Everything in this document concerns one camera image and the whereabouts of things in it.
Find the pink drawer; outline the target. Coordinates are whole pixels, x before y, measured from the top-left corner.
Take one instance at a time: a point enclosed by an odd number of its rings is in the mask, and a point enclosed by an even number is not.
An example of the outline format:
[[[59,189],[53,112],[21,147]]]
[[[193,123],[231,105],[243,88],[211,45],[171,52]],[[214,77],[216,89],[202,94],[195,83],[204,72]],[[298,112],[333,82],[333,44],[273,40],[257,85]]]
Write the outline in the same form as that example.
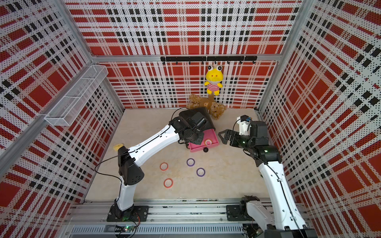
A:
[[[205,148],[214,148],[219,145],[219,141],[214,129],[205,130],[203,140],[200,145],[189,143],[188,149],[190,152],[203,151]]]

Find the purple tape roll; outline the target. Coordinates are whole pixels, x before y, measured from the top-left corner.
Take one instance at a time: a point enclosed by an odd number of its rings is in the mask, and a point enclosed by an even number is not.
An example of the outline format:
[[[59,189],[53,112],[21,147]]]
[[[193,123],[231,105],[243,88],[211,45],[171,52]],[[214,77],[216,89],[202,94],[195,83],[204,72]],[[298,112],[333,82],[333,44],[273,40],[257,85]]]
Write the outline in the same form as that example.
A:
[[[189,158],[187,161],[186,161],[186,164],[187,166],[189,167],[193,167],[195,165],[195,160],[193,158]]]
[[[201,178],[205,176],[205,173],[206,173],[206,171],[205,171],[204,168],[198,168],[198,169],[196,170],[196,174],[197,174],[197,176],[199,176],[199,177],[201,177]]]

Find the yellow tape roll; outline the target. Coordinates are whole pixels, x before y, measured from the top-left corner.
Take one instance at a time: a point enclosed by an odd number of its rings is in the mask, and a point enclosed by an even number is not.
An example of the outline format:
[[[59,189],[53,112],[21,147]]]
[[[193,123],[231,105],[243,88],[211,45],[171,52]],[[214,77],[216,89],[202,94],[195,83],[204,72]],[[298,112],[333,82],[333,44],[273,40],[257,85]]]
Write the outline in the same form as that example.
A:
[[[209,145],[213,144],[212,140],[210,140],[210,139],[205,140],[204,143],[205,143],[206,146],[209,146]]]

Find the black drawer cabinet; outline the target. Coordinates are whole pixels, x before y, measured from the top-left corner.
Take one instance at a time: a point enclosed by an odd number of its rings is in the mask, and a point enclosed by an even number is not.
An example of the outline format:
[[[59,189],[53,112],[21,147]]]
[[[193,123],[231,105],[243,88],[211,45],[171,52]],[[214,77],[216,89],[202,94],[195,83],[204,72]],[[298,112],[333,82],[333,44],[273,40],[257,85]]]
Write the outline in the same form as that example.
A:
[[[179,113],[193,130],[205,131],[209,129],[214,129],[212,118],[207,112],[206,108],[196,108],[191,110],[186,110]]]

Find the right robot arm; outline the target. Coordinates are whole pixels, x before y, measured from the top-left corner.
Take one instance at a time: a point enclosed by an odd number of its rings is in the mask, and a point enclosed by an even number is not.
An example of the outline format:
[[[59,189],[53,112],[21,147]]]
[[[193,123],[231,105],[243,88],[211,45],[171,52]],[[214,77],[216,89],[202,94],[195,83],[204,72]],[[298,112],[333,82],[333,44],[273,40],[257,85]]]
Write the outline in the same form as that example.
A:
[[[257,200],[245,201],[246,216],[251,217],[261,229],[256,238],[316,238],[302,217],[289,188],[278,149],[270,143],[267,125],[261,121],[237,120],[239,130],[219,132],[223,144],[240,148],[256,163],[264,179],[273,212],[270,213]]]

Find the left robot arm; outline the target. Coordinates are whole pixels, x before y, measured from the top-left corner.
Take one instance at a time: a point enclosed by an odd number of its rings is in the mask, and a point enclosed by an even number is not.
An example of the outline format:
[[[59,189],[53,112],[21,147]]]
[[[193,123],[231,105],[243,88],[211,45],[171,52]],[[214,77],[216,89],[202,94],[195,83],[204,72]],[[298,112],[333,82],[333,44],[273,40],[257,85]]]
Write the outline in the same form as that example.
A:
[[[137,184],[143,180],[141,166],[157,152],[179,141],[185,144],[200,144],[204,132],[215,129],[213,121],[204,108],[180,112],[158,133],[136,146],[118,149],[118,173],[121,178],[116,206],[125,212],[134,206],[134,194]]]

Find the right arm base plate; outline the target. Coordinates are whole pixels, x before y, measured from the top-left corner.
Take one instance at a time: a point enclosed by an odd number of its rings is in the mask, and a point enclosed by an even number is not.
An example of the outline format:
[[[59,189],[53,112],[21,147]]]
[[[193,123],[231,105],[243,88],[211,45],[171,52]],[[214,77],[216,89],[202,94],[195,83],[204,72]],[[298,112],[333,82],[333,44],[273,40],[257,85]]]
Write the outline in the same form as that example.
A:
[[[226,215],[228,221],[249,221],[246,211],[241,205],[227,205]]]

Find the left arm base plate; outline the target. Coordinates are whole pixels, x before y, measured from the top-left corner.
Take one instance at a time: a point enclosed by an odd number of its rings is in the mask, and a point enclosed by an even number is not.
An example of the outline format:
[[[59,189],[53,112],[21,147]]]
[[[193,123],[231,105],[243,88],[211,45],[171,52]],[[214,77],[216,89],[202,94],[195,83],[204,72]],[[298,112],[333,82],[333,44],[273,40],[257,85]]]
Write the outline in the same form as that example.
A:
[[[112,205],[107,222],[145,222],[148,217],[149,206],[132,206],[131,208],[121,211],[117,205]]]

